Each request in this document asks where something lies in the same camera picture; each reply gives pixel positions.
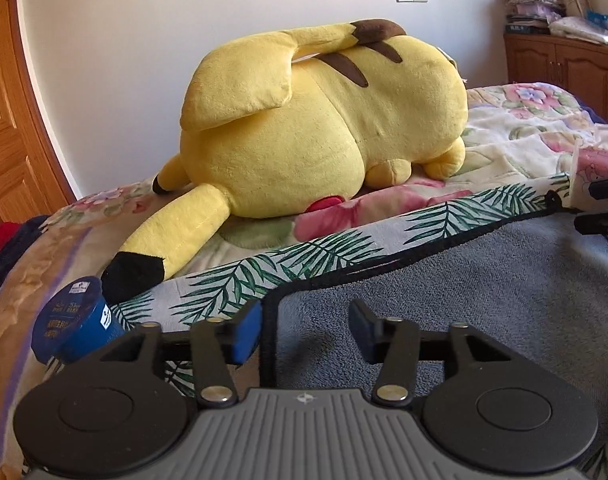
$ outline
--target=wooden cabinet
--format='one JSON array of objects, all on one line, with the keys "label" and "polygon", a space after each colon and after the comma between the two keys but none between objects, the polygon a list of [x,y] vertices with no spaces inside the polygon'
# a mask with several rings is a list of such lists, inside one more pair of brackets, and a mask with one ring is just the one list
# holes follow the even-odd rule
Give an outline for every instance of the wooden cabinet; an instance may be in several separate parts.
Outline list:
[{"label": "wooden cabinet", "polygon": [[514,39],[506,42],[506,60],[511,82],[555,81],[554,44]]},{"label": "wooden cabinet", "polygon": [[608,122],[608,46],[514,34],[507,34],[505,43],[511,82],[560,86]]}]

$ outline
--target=stacked clothes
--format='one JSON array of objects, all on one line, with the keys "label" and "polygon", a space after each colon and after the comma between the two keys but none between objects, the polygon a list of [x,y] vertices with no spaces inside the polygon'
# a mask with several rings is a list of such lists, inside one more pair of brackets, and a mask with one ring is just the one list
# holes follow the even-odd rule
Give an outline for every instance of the stacked clothes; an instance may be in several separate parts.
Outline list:
[{"label": "stacked clothes", "polygon": [[506,32],[550,34],[548,25],[566,15],[561,0],[505,0]]}]

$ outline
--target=round black disc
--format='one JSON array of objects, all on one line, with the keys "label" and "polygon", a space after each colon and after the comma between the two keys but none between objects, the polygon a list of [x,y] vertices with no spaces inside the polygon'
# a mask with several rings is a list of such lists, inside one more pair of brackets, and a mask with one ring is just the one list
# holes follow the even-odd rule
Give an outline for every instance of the round black disc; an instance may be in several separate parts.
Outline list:
[{"label": "round black disc", "polygon": [[31,390],[14,430],[31,463],[62,476],[109,478],[159,457],[186,422],[185,400],[170,384],[140,366],[97,362]]},{"label": "round black disc", "polygon": [[569,465],[590,445],[597,415],[576,388],[528,362],[484,362],[436,386],[422,418],[465,463],[503,474]]}]

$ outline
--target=gray mat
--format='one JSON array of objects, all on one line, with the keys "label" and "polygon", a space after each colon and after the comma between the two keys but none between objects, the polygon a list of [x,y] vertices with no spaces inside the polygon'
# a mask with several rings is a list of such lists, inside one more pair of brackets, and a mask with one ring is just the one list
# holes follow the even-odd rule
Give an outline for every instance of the gray mat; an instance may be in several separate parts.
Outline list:
[{"label": "gray mat", "polygon": [[[279,304],[277,387],[357,386],[370,395],[379,366],[362,361],[348,328],[350,300],[381,317],[447,330],[467,320],[586,392],[596,442],[608,437],[608,242],[575,232],[559,213],[514,222],[416,264],[362,282],[297,292]],[[420,367],[417,394],[443,380]]]}]

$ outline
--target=door panel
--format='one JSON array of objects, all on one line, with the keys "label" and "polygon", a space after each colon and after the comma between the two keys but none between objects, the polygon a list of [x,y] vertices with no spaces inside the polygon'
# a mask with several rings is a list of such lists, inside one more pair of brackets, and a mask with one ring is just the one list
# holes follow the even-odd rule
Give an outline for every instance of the door panel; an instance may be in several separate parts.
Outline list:
[{"label": "door panel", "polygon": [[12,3],[0,0],[0,221],[24,222],[65,206],[72,193],[62,186],[52,148],[32,114],[21,47],[16,56]]},{"label": "door panel", "polygon": [[561,86],[608,121],[608,54],[557,45]]},{"label": "door panel", "polygon": [[554,44],[506,38],[508,79],[511,83],[553,83]]}]

